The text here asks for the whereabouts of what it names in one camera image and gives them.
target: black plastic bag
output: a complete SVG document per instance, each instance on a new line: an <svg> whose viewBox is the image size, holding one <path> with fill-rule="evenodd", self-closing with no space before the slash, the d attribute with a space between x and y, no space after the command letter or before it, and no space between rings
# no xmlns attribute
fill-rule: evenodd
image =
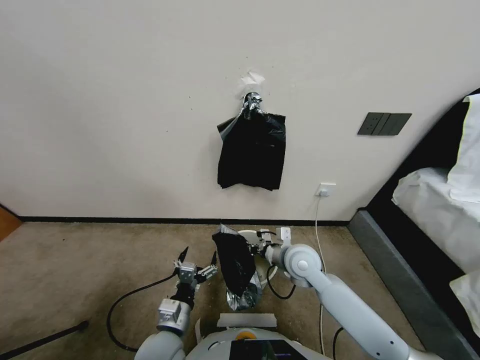
<svg viewBox="0 0 480 360"><path fill-rule="evenodd" d="M241 297L255 273L255 260L247 239L225 225L211 238L216 244L221 273L226 287Z"/></svg>
<svg viewBox="0 0 480 360"><path fill-rule="evenodd" d="M263 112L262 98L249 92L240 114L217 126L223 140L218 184L245 184L267 190L280 188L284 168L285 116Z"/></svg>

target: black baseboard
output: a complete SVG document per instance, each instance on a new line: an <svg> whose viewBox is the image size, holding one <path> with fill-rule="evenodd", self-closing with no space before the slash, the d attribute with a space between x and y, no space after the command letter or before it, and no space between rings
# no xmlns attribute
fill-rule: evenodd
<svg viewBox="0 0 480 360"><path fill-rule="evenodd" d="M51 223L114 223L114 224L204 224L218 225L290 225L315 226L314 220L268 219L219 219L219 218L170 218L170 217L68 217L68 216L19 216L23 222ZM320 220L318 226L344 227L349 221Z"/></svg>

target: power outlet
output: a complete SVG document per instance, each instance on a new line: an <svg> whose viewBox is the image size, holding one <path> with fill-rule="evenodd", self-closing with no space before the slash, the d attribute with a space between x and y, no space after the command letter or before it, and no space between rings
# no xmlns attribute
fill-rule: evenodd
<svg viewBox="0 0 480 360"><path fill-rule="evenodd" d="M334 182L321 182L315 192L315 196L329 197L334 192L336 186L337 184Z"/></svg>

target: pillow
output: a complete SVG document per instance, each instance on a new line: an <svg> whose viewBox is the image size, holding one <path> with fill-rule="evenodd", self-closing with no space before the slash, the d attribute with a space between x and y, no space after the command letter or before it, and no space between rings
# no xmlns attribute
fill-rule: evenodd
<svg viewBox="0 0 480 360"><path fill-rule="evenodd" d="M448 173L447 182L453 187L452 199L480 203L480 94L466 96L463 102L469 103L468 111L456 164Z"/></svg>

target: white wall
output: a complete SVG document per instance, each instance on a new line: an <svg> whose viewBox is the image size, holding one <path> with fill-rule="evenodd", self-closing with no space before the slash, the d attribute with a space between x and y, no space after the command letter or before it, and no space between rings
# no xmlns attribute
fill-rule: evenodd
<svg viewBox="0 0 480 360"><path fill-rule="evenodd" d="M480 2L0 2L0 203L22 216L349 220L480 87ZM217 185L237 81L286 115L280 190ZM396 137L367 112L412 112Z"/></svg>

